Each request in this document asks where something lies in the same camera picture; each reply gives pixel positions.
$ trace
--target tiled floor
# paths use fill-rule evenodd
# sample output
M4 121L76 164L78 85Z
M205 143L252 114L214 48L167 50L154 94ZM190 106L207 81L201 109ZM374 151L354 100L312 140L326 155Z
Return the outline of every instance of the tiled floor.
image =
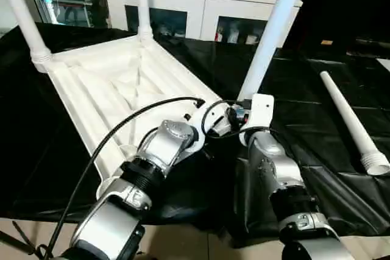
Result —
M34 243L48 243L54 229L53 223L28 222L19 220L21 228ZM59 255L69 244L75 225L65 225L54 249ZM0 230L20 239L8 219L0 219ZM356 260L369 260L390 255L390 237L344 237L343 243ZM145 255L137 260L276 260L281 259L283 245L279 241L234 250L226 247L216 236L201 233L193 227L168 225L146 227L141 241L141 251ZM13 248L0 244L0 258L11 260L36 259L24 255Z

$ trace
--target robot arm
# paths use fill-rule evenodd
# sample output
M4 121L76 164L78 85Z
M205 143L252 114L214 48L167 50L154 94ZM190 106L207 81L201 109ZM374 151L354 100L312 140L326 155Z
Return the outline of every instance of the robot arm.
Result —
M144 228L141 219L183 151L196 139L196 130L183 122L165 120L148 137L123 174L112 181L77 227L63 259L128 260L135 256Z
M251 101L242 103L243 107L221 104L206 117L204 129L213 128L223 135L230 130L227 121L241 129L269 127L273 103L272 96L255 94ZM123 174L113 180L77 227L71 248L62 259L128 260L135 256L144 234L140 221L160 185L173 165L204 145L201 120L208 108L203 105L188 123L165 120L146 138L133 159L122 164ZM240 141L248 147L250 162L262 162L261 181L285 244L282 259L353 259L319 212L316 199L308 194L298 165L270 132L244 132Z

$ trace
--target white cabinet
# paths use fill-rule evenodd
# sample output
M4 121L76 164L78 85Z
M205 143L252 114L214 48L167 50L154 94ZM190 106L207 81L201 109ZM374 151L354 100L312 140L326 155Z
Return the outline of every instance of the white cabinet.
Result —
M122 30L129 30L129 25L134 18L138 22L137 10L130 7L137 7L138 0L107 0L110 12L112 27ZM179 15L179 20L184 22L183 28L186 38L199 39L202 29L202 17L205 0L149 0L151 8L151 18L153 23L154 10L170 10L173 12L183 12Z
M214 41L218 28L221 28L226 39L226 35L229 34L229 27L232 26L240 26L239 31L245 36L253 34L260 37L273 7L273 4L249 1L206 0L200 38L205 41ZM278 47L283 46L298 11L298 7L292 9Z
M136 31L138 0L108 0L112 27ZM223 41L231 34L232 26L240 30L240 43L248 35L261 36L276 0L149 0L151 24L154 31L186 38L213 41L218 28L224 30ZM280 37L282 47L299 11L297 0Z

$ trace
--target black tablecloth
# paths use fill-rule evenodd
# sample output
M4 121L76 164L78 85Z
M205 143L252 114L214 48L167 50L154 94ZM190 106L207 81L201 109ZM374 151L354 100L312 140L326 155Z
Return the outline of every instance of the black tablecloth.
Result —
M39 25L52 50L114 40L120 30ZM234 99L255 47L197 40L158 42L223 98ZM260 91L275 97L272 127L294 157L321 211L340 235L390 234L390 176L370 177L319 78L328 70L378 148L390 158L390 73L377 61L278 51ZM36 72L19 29L0 39L2 133L0 216L57 220L88 160L76 129L45 74ZM191 222L223 234L234 245L277 236L257 166L248 165L236 139L212 141L168 177L147 223ZM99 177L92 169L69 221L94 202Z

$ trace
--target cabinet door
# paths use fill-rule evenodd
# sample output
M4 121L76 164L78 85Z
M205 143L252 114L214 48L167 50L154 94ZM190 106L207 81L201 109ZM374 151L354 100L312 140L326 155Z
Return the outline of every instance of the cabinet door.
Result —
M254 44L260 40L273 4L236 0L206 0L201 40ZM282 47L299 11L292 9L280 37Z
M138 0L107 0L112 27L138 30ZM154 33L199 39L205 0L149 0Z

